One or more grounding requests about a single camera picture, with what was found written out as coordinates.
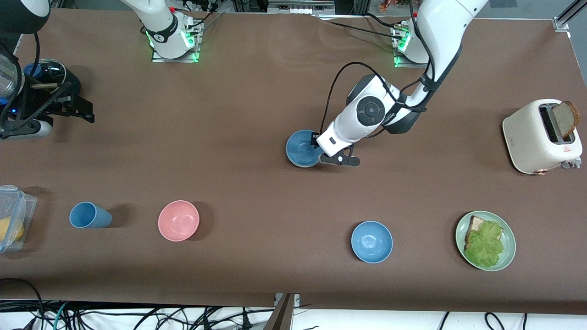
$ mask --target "white floor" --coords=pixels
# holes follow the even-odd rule
[[[170,314],[176,311],[175,308],[163,310]],[[195,320],[202,312],[203,308],[190,308],[186,310],[188,319]],[[104,312],[109,313],[129,313],[141,312],[146,313],[149,309],[109,309]],[[223,308],[214,314],[210,320],[222,319],[230,315],[239,314],[242,311],[240,307]],[[270,312],[250,314],[249,320],[252,324],[265,322],[269,319]],[[367,329],[385,329],[385,330],[438,330],[440,321],[444,312],[403,312],[403,311],[348,311],[339,309],[296,309],[293,317],[292,330],[307,330],[318,326],[317,330],[367,330]],[[497,313],[505,330],[522,329],[522,314]],[[180,319],[184,319],[183,314],[176,314]],[[444,324],[445,330],[476,330],[489,329],[484,320],[484,313],[473,312],[451,312]],[[140,316],[105,316],[91,314],[84,316],[84,320],[95,330],[131,330],[140,320]],[[0,313],[0,330],[13,330],[23,328],[31,320],[31,314],[28,312],[18,313]],[[242,318],[233,319],[241,323]],[[150,317],[143,322],[137,330],[154,329],[157,324],[155,316]],[[494,329],[499,330],[499,325],[491,320]],[[232,322],[223,322],[214,327],[214,329],[234,329],[235,324]],[[170,322],[161,327],[161,330],[180,330],[182,325]],[[587,329],[587,315],[545,315],[529,314],[526,324],[527,330],[584,330]],[[40,322],[37,321],[33,330],[41,330]]]

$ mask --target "blue bowl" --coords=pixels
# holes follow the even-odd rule
[[[292,134],[285,145],[285,154],[288,155],[289,161],[303,168],[318,164],[320,155],[324,151],[320,147],[314,148],[311,143],[311,130],[299,130]]]
[[[364,262],[377,264],[392,253],[393,239],[389,230],[377,221],[360,223],[350,238],[353,252]]]

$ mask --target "yellow fruit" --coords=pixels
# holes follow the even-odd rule
[[[10,219],[11,217],[5,217],[4,219],[0,220],[0,238],[4,239],[6,237],[6,232],[8,232],[8,226],[10,225]],[[14,239],[15,241],[18,241],[18,239],[22,236],[22,234],[24,233],[24,229],[21,227],[18,229],[18,233],[16,234],[16,238]]]

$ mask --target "container lid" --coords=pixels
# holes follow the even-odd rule
[[[24,196],[15,186],[0,186],[0,252],[16,240],[23,226]]]

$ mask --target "plastic container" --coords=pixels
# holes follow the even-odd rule
[[[0,186],[0,253],[22,249],[36,202],[15,186]]]

